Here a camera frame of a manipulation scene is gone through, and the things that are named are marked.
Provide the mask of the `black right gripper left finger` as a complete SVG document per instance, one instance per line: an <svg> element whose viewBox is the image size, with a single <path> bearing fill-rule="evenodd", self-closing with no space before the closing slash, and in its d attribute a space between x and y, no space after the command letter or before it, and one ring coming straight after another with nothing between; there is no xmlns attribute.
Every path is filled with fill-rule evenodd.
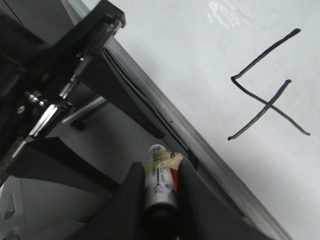
<svg viewBox="0 0 320 240"><path fill-rule="evenodd" d="M67 240L140 240L145 170L134 162L118 192L81 229Z"/></svg>

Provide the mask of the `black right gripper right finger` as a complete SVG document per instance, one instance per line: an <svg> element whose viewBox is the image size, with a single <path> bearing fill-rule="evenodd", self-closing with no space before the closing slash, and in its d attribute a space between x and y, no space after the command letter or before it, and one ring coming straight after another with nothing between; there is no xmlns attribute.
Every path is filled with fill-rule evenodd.
<svg viewBox="0 0 320 240"><path fill-rule="evenodd" d="M179 164L177 198L182 216L181 240L270 239L228 209L188 160Z"/></svg>

